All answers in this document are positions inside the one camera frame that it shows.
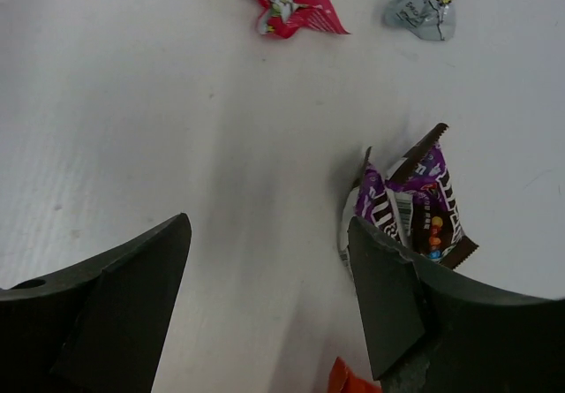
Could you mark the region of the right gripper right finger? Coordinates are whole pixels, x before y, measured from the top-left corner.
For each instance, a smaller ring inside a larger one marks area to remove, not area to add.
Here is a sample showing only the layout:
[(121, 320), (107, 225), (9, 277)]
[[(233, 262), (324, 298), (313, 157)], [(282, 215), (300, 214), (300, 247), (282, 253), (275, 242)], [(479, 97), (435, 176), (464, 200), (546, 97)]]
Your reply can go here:
[(372, 376), (384, 391), (563, 391), (562, 300), (472, 280), (360, 218), (348, 237)]

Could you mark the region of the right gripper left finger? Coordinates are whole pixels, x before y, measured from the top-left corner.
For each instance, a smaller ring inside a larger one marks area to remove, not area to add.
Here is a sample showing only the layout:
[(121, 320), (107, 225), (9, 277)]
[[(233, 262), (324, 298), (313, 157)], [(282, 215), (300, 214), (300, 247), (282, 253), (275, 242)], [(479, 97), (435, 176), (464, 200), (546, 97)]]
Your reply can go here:
[(1, 291), (3, 392), (149, 392), (191, 244), (181, 213)]

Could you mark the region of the brown M&M's packet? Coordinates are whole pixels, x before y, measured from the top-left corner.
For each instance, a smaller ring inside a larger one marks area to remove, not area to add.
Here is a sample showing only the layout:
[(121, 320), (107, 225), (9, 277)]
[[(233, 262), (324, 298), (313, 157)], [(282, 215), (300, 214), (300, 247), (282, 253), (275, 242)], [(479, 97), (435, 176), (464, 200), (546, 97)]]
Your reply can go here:
[(438, 123), (386, 174), (372, 162), (371, 147), (352, 183), (338, 235), (338, 252), (350, 268), (348, 229), (357, 216), (415, 253), (450, 269), (477, 249), (463, 230), (456, 195), (440, 138), (448, 129)]

